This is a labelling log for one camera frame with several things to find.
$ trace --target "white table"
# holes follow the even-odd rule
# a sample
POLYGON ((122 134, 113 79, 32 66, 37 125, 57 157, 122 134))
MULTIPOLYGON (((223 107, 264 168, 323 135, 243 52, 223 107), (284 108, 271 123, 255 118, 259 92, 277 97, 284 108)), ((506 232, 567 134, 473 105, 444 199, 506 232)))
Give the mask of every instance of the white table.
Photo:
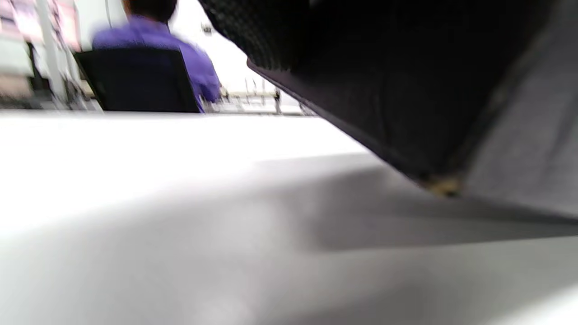
POLYGON ((313 118, 0 116, 2 325, 576 324, 578 226, 313 118))

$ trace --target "black office chair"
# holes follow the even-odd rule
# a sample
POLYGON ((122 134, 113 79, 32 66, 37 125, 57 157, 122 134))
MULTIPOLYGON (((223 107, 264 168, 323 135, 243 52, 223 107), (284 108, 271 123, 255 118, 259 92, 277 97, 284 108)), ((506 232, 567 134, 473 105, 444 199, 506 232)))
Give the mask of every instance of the black office chair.
POLYGON ((75 60, 103 110, 200 112, 177 50, 100 49, 75 60))

